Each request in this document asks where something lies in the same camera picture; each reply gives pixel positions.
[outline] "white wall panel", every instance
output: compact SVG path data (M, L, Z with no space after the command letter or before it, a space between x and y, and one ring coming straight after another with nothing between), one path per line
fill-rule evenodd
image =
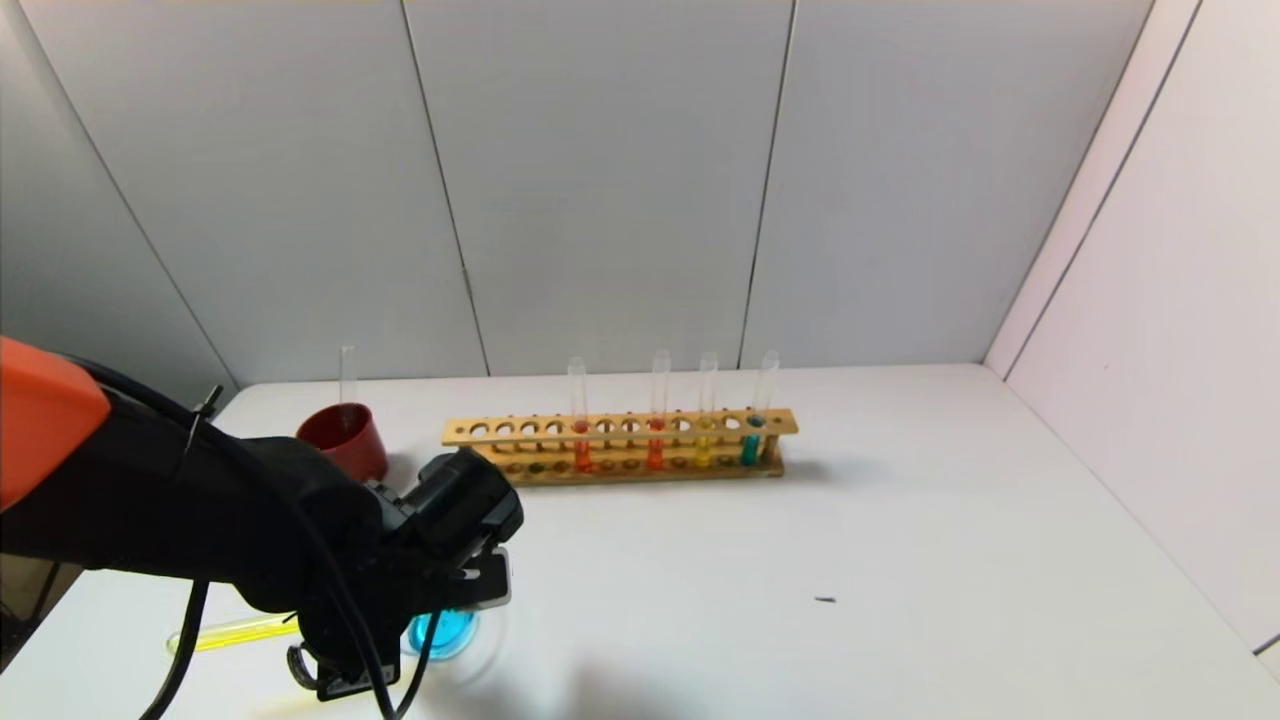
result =
M493 373L735 364L791 4L407 9Z
M1009 377L1129 155L1201 0L1156 0L1107 113L984 364Z
M0 1L0 331L184 405L236 386L147 246L18 5Z
M485 372L399 3L23 6L237 379Z
M1204 3L1010 384L1258 647L1280 632L1280 4Z
M979 361L1149 0L801 0L744 345Z

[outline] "red liquid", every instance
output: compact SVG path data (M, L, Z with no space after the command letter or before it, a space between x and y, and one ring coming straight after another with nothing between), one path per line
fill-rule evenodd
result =
M664 429L666 427L667 427L667 420L663 420L662 418L654 418L654 419L649 420L649 429L650 430L660 430L660 429ZM650 470L662 470L662 441L660 439L650 439L649 441L649 460L648 460L648 464L649 464L649 469Z
M586 420L576 420L573 423L575 433L585 433L590 429L591 425ZM577 466L579 473L591 471L591 443L589 442L573 443L573 464Z

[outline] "white table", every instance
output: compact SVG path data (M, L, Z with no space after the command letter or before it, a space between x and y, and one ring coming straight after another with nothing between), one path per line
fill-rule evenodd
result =
M673 377L673 405L692 405L695 382ZM721 404L748 404L751 383L722 373ZM593 377L591 409L643 410L646 388ZM559 378L366 382L360 396L401 487L440 451L445 418L567 404ZM259 386L219 424L291 433L335 397L334 383ZM801 428L780 480L522 491L515 598L481 626L502 625L493 662L465 683L433 666L413 715L1280 717L1280 684L989 372L783 370L776 405ZM137 716L186 594L87 573L0 676L4 715ZM206 623L252 614L221 587ZM197 655L172 716L375 715L367 694L319 705L297 688L288 643Z

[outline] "red cup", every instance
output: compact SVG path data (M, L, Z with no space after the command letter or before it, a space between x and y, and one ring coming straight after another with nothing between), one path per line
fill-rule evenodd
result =
M343 421L343 413L352 415ZM351 402L330 405L306 419L297 438L323 452L353 480L381 480L387 475L387 448L369 407Z

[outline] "orange robot arm segment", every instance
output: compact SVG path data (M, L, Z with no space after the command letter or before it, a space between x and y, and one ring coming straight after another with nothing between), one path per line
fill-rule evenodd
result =
M110 413L82 368L0 337L0 511L58 469Z

